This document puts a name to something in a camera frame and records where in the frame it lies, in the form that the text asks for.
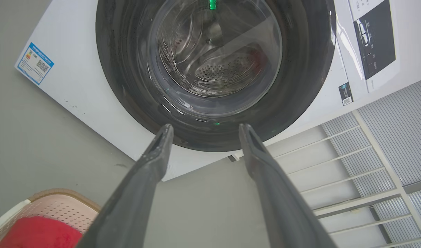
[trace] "white washing machine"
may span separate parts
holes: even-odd
[[[164,180],[354,105],[400,72],[393,0],[53,0],[15,68]]]

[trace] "blue and white sticker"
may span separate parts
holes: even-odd
[[[18,64],[18,69],[39,85],[53,65],[54,63],[31,42]]]

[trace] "red towel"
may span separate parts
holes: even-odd
[[[0,248],[73,248],[82,234],[58,220],[20,218],[1,240]]]

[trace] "pink laundry basket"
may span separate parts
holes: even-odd
[[[76,191],[55,188],[34,194],[0,217],[0,241],[20,218],[42,216],[73,227],[82,234],[99,213],[100,206]]]

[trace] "washing machine door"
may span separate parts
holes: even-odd
[[[313,102],[335,46],[333,0],[99,0],[96,38],[121,104],[174,144],[240,149],[239,123],[265,141]]]

